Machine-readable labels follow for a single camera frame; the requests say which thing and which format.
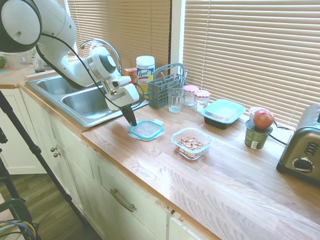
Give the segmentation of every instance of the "lysol wipes container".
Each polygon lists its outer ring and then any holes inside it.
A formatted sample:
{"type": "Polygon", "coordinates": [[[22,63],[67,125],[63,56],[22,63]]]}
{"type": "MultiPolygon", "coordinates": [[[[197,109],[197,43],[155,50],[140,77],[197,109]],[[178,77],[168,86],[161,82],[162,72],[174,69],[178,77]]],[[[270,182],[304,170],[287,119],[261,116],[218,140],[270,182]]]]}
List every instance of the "lysol wipes container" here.
{"type": "Polygon", "coordinates": [[[154,80],[155,67],[155,58],[153,56],[138,56],[136,58],[137,83],[143,89],[146,99],[149,99],[148,83],[154,80]]]}

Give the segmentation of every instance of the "drinking glass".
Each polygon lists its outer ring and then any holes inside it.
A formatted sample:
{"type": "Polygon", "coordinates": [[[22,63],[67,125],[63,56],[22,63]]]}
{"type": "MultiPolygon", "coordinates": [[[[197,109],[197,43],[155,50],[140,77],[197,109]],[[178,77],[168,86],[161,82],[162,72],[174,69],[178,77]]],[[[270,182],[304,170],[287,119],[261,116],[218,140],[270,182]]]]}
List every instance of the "drinking glass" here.
{"type": "Polygon", "coordinates": [[[169,83],[168,90],[168,103],[169,111],[172,113],[178,113],[181,111],[184,97],[184,84],[178,82],[169,83]]]}

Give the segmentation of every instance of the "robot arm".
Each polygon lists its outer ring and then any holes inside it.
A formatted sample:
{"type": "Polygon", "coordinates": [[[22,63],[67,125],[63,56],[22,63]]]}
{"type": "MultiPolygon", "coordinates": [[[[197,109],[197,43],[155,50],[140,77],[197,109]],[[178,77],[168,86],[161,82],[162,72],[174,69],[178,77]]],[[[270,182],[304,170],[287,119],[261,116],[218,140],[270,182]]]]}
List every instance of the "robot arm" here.
{"type": "Polygon", "coordinates": [[[76,41],[76,25],[56,0],[2,0],[0,2],[0,51],[25,52],[36,46],[41,58],[65,79],[83,87],[101,82],[110,110],[120,108],[130,124],[136,125],[131,104],[139,100],[129,76],[121,76],[108,50],[97,47],[82,61],[68,62],[69,46],[76,41]]]}

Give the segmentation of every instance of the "faucet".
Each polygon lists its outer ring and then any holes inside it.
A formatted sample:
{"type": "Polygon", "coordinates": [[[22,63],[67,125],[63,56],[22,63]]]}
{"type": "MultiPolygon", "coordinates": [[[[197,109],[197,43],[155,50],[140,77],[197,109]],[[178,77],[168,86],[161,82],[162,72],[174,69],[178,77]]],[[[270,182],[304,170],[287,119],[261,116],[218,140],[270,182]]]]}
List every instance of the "faucet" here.
{"type": "Polygon", "coordinates": [[[101,43],[103,45],[106,45],[108,46],[112,52],[115,54],[115,57],[117,59],[117,62],[118,62],[118,72],[120,73],[120,75],[122,75],[122,65],[121,65],[121,60],[120,60],[120,57],[119,57],[119,53],[117,52],[117,50],[114,48],[114,46],[112,46],[110,43],[108,43],[107,41],[103,40],[103,39],[100,39],[100,38],[93,38],[93,39],[89,39],[87,41],[84,41],[80,48],[81,49],[85,49],[86,45],[87,44],[91,44],[91,43],[94,43],[94,42],[98,42],[98,43],[101,43]]]}

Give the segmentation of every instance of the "white cabinet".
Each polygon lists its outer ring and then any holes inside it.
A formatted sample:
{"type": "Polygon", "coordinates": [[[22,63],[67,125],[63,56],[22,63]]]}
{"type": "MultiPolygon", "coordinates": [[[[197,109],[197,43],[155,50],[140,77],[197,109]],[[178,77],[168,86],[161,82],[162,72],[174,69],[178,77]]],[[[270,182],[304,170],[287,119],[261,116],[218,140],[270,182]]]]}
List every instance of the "white cabinet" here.
{"type": "Polygon", "coordinates": [[[65,153],[61,144],[54,137],[48,113],[23,91],[22,96],[28,109],[43,158],[66,192],[74,198],[75,190],[64,158],[65,153]]]}
{"type": "Polygon", "coordinates": [[[85,145],[56,117],[50,116],[50,123],[54,137],[61,143],[76,189],[77,207],[103,239],[111,239],[108,238],[109,227],[103,193],[94,176],[91,164],[91,159],[96,157],[96,152],[85,145]]]}
{"type": "Polygon", "coordinates": [[[168,240],[209,240],[175,212],[170,217],[168,240]]]}
{"type": "MultiPolygon", "coordinates": [[[[28,111],[21,96],[20,90],[1,89],[5,98],[13,108],[13,112],[28,132],[31,139],[38,144],[37,137],[32,126],[28,111]]],[[[31,153],[19,132],[12,124],[8,116],[0,110],[0,127],[6,135],[8,142],[1,144],[1,159],[11,175],[15,174],[43,174],[45,170],[36,156],[31,153]]]]}
{"type": "Polygon", "coordinates": [[[168,209],[157,199],[124,175],[107,159],[98,157],[100,187],[111,228],[117,240],[166,240],[168,209]]]}

